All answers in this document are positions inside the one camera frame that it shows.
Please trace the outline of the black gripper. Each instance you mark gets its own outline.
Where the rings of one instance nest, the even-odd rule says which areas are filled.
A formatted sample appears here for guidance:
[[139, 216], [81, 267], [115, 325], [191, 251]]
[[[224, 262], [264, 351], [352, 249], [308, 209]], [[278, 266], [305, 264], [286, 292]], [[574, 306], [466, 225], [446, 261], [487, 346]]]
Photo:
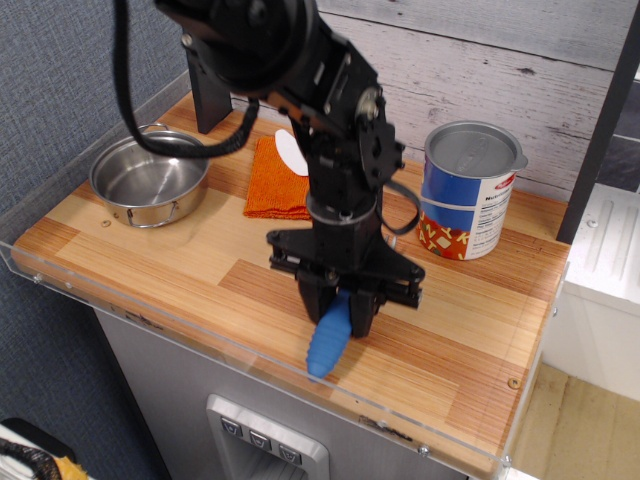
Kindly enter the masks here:
[[369, 335], [374, 317], [387, 301], [418, 307], [422, 299], [422, 267], [395, 251], [382, 235], [381, 202], [356, 210], [323, 210], [310, 204], [312, 226], [273, 230], [266, 236], [272, 246], [275, 269], [291, 273], [307, 315], [318, 323], [337, 296], [350, 292], [352, 336]]

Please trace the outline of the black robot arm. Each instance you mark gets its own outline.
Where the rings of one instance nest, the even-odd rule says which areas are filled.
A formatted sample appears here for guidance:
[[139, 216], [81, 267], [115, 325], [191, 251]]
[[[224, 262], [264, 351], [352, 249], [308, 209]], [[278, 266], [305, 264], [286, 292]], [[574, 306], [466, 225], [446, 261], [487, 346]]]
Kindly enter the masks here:
[[161, 1], [191, 35], [189, 53], [230, 92], [262, 101], [292, 124], [307, 162], [308, 229], [268, 234], [275, 269], [292, 273], [311, 320], [339, 292], [356, 338], [380, 307], [417, 307], [424, 270], [383, 238], [386, 190], [403, 145], [385, 115], [375, 69], [321, 19], [312, 1]]

